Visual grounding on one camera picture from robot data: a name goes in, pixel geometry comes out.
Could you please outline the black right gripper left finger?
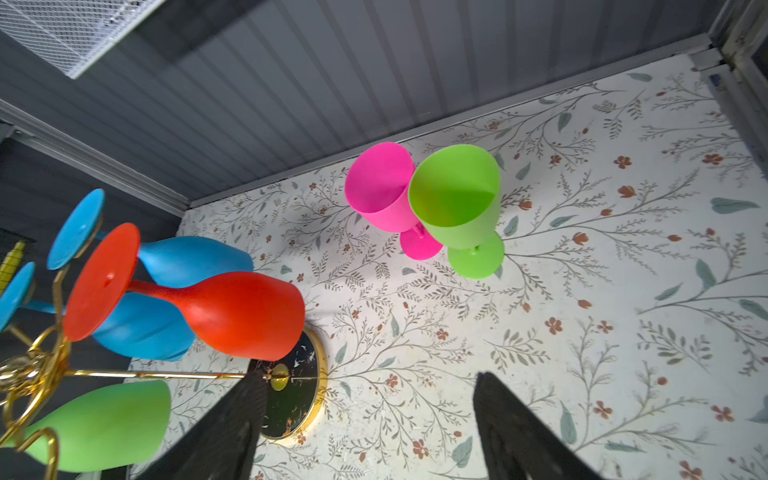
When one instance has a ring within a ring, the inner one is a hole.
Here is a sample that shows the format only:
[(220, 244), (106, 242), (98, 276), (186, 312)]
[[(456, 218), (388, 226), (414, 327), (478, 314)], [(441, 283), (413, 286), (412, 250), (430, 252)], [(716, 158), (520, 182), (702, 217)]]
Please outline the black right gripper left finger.
[(248, 479), (266, 411), (264, 372), (248, 372), (141, 479)]

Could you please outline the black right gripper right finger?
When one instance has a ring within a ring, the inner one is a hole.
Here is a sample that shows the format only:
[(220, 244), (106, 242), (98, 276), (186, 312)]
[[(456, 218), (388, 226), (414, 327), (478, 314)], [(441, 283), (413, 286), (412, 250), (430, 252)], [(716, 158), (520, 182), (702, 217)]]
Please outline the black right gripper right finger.
[(477, 375), (473, 407), (490, 479), (600, 479), (494, 374)]

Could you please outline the green wine glass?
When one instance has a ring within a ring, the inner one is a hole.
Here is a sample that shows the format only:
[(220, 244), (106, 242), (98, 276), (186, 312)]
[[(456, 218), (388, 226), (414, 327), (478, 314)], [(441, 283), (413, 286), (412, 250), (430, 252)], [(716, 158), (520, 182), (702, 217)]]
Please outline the green wine glass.
[(103, 387), (59, 407), (24, 432), (53, 429), (59, 440), (58, 469), (95, 472), (150, 460), (170, 419), (171, 393), (162, 380)]
[(408, 189), (410, 206), (428, 233), (447, 248), (455, 273), (492, 276), (504, 259), (496, 232), (502, 178), (494, 157), (475, 145), (453, 145), (428, 156)]

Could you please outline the magenta wine glass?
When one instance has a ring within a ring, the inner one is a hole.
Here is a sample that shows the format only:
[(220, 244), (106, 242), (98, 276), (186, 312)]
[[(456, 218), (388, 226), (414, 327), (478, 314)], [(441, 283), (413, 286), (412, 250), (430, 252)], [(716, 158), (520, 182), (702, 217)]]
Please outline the magenta wine glass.
[(414, 214), (408, 189), (416, 166), (400, 144), (384, 142), (365, 150), (352, 164), (344, 185), (349, 205), (374, 227), (399, 235), (405, 255), (417, 261), (435, 257), (442, 244)]

